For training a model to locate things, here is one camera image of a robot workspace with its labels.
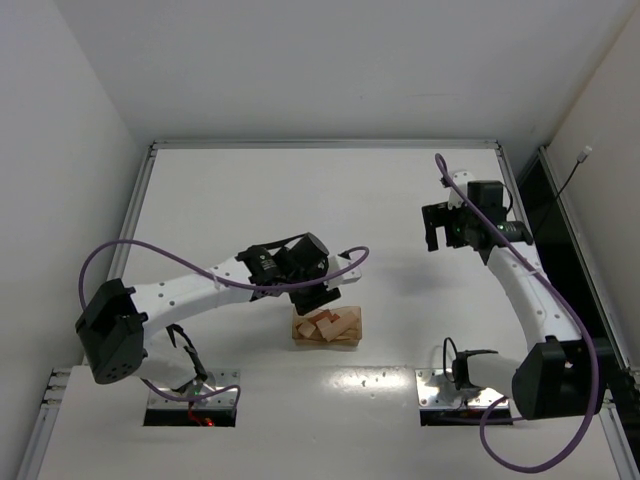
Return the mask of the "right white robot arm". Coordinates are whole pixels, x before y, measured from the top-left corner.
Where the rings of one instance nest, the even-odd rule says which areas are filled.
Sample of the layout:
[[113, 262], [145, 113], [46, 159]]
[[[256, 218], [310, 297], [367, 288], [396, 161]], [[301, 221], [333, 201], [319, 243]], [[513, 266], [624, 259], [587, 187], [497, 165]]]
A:
[[443, 184], [450, 191], [448, 201], [421, 210], [428, 250], [438, 249], [442, 229], [447, 246], [478, 253], [510, 301], [527, 345], [521, 360], [490, 349], [460, 351], [451, 382], [459, 390], [492, 388], [510, 398], [527, 420], [598, 413], [602, 364], [612, 352], [601, 339], [588, 341], [565, 302], [550, 292], [529, 230], [507, 218], [503, 183], [458, 172]]

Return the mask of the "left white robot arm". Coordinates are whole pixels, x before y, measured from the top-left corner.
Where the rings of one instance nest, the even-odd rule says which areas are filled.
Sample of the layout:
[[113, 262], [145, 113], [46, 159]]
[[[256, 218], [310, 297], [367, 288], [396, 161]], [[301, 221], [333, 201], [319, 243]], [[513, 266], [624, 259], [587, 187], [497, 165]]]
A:
[[284, 286], [305, 315], [340, 296], [338, 271], [347, 254], [332, 255], [313, 234], [253, 245], [224, 262], [172, 280], [127, 286], [119, 278], [100, 286], [76, 323], [94, 380], [108, 385], [135, 376], [171, 390], [204, 381], [196, 349], [160, 342], [179, 322], [227, 305], [277, 297]]

